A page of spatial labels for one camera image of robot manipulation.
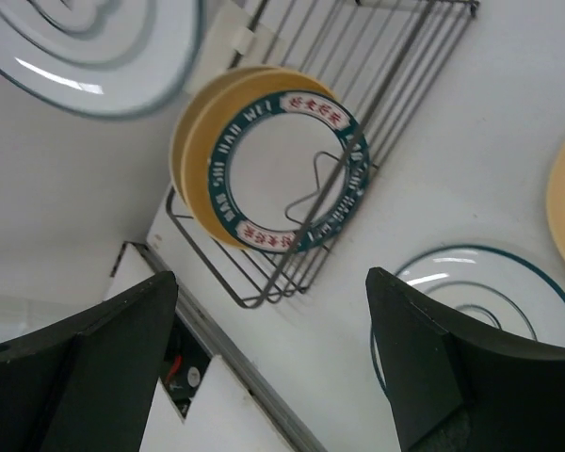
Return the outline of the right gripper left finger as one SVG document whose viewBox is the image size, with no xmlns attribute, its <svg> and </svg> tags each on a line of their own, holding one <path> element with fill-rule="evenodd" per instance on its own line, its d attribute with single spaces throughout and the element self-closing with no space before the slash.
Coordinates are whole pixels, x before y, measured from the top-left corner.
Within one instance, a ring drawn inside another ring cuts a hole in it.
<svg viewBox="0 0 565 452">
<path fill-rule="evenodd" d="M 0 451 L 137 451 L 175 317 L 163 271 L 0 343 Z"/>
</svg>

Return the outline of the white plate green outline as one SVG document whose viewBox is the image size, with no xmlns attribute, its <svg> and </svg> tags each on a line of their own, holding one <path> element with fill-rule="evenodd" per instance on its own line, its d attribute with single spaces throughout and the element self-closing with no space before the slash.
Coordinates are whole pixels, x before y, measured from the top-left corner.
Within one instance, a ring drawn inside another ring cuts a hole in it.
<svg viewBox="0 0 565 452">
<path fill-rule="evenodd" d="M 565 291 L 517 254 L 478 244 L 442 246 L 414 256 L 393 275 L 489 326 L 565 347 Z"/>
</svg>

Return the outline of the white plate dark green band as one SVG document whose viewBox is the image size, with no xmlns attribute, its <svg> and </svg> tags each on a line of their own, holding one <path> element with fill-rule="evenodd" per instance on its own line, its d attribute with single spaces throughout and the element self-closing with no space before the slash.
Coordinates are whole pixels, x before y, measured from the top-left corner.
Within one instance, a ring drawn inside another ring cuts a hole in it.
<svg viewBox="0 0 565 452">
<path fill-rule="evenodd" d="M 338 235 L 369 184 L 359 124 L 315 90 L 230 89 L 206 109 L 206 193 L 201 226 L 240 249 L 304 252 Z"/>
</svg>

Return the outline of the yellow plate in rack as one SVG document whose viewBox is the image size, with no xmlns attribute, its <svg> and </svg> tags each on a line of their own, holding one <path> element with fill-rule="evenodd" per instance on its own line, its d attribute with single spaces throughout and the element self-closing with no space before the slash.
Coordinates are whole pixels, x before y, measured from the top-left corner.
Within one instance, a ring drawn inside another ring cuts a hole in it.
<svg viewBox="0 0 565 452">
<path fill-rule="evenodd" d="M 216 95 L 186 138 L 186 206 L 216 240 L 240 249 L 292 249 L 318 193 L 355 129 L 320 82 L 274 69 Z"/>
</svg>

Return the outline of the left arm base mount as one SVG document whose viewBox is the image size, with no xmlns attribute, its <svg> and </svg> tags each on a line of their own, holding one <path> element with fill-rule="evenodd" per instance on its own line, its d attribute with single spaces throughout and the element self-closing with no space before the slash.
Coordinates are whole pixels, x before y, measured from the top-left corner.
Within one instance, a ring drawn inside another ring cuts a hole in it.
<svg viewBox="0 0 565 452">
<path fill-rule="evenodd" d="M 175 316 L 160 367 L 160 379 L 183 419 L 188 415 L 210 361 L 186 324 Z"/>
</svg>

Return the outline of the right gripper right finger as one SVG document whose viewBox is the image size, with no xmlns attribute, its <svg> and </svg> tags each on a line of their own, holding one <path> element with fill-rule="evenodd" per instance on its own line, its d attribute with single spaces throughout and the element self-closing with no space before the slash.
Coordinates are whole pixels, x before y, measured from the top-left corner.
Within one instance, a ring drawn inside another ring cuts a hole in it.
<svg viewBox="0 0 565 452">
<path fill-rule="evenodd" d="M 380 267 L 365 287 L 403 451 L 565 451 L 565 347 L 500 331 Z"/>
</svg>

